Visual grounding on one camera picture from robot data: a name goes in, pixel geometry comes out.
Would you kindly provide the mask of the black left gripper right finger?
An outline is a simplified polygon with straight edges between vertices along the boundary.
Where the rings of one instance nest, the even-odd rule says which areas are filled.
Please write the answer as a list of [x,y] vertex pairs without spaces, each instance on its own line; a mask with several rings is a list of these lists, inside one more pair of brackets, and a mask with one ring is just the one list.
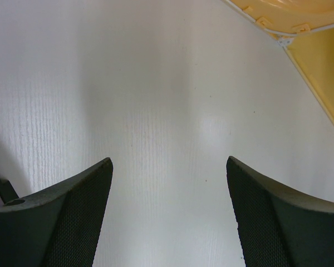
[[231,156],[227,183],[246,266],[334,266],[334,202]]

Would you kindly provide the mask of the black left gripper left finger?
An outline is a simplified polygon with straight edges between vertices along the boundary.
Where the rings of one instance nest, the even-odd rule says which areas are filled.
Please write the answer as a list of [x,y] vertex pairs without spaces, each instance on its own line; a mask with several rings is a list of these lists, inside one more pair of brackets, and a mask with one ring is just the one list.
[[106,158],[0,206],[0,266],[92,266],[112,175]]

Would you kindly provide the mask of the yellow cabinet door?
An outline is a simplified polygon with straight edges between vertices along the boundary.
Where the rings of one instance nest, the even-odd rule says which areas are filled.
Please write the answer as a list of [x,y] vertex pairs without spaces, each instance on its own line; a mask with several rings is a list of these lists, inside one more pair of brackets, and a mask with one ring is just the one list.
[[274,36],[297,37],[334,28],[334,1],[225,1]]

